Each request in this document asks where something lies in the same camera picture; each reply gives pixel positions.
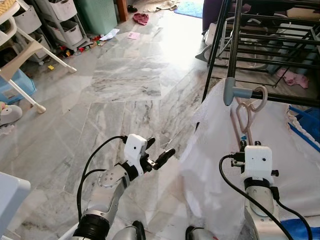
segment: white plastic sheet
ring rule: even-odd
[[[181,157],[184,193],[192,212],[205,219],[205,228],[219,240],[236,239],[244,222],[244,197],[231,189],[221,178],[219,160],[239,150],[232,121],[231,106],[223,103],[224,82],[219,82],[193,117],[200,122]],[[320,154],[287,125],[288,105],[268,102],[253,115],[253,141],[260,141],[272,150],[274,179],[283,204],[304,216],[320,215]],[[240,169],[223,166],[227,177],[242,187]],[[280,211],[281,220],[296,218]]]

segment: marble floor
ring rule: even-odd
[[[137,7],[143,9],[143,2]],[[33,97],[47,111],[39,115],[20,101],[23,117],[9,135],[0,136],[0,171],[31,183],[30,195],[8,227],[22,240],[56,240],[76,224],[85,162],[106,139],[129,133],[156,138],[149,151],[153,159],[169,148],[176,155],[126,190],[107,239],[135,220],[143,222],[148,240],[183,240],[188,225],[205,225],[190,212],[179,176],[179,157],[195,129],[189,120],[201,103],[208,71],[195,59],[204,47],[202,20],[163,10],[150,13],[146,26],[129,19],[118,28],[104,46],[66,59],[77,68],[74,74],[53,61],[48,63],[53,71],[46,65],[24,66],[37,87]],[[140,38],[128,39],[130,31]],[[213,75],[224,74],[217,69]],[[280,84],[279,89],[288,87]],[[117,140],[106,145],[89,169],[121,161],[123,149]],[[97,176],[86,180],[83,206]],[[240,239],[248,239],[249,229],[244,229]]]

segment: pink cloth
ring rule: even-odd
[[[276,75],[278,77],[281,77],[285,71],[286,71],[285,68],[281,68],[279,71],[276,72]],[[286,82],[286,84],[288,84],[289,86],[292,86],[294,84],[299,84],[304,89],[308,88],[308,81],[309,80],[306,76],[304,76],[302,74],[296,74],[296,73],[288,70],[284,74],[283,79]]]
[[[141,25],[147,25],[147,22],[149,20],[149,16],[144,13],[136,13],[133,15],[133,20]]]

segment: rubber foot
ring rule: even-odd
[[[68,72],[69,72],[69,73],[72,73],[72,74],[74,74],[74,73],[77,71],[77,69],[75,69],[75,68],[72,67],[72,66],[67,66],[66,68],[68,69]]]
[[[34,106],[36,107],[36,111],[38,112],[38,114],[43,114],[47,110],[44,106],[40,105],[39,103],[36,103]]]

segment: white chair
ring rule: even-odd
[[[17,27],[15,19],[13,15],[20,9],[20,5],[17,2],[14,2],[11,7],[9,7],[4,13],[0,13],[0,25],[3,24],[5,21],[8,21],[10,24],[10,28],[6,31],[0,31],[0,46],[7,42],[9,39],[12,38],[16,32],[20,33],[23,37],[28,39],[30,43],[27,47],[18,54],[13,60],[7,63],[4,67],[0,69],[0,76],[6,80],[15,90],[17,90],[25,99],[27,99],[33,106],[37,108],[37,112],[42,114],[46,111],[46,108],[40,104],[38,104],[35,100],[33,100],[27,93],[25,93],[14,81],[11,80],[15,72],[21,67],[21,65],[34,53],[38,52],[39,50],[43,50],[46,54],[56,60],[59,64],[64,66],[68,69],[70,73],[75,73],[77,70],[63,62],[57,56],[55,56],[52,52],[38,43],[35,39],[30,37],[24,31],[22,31],[19,27]]]

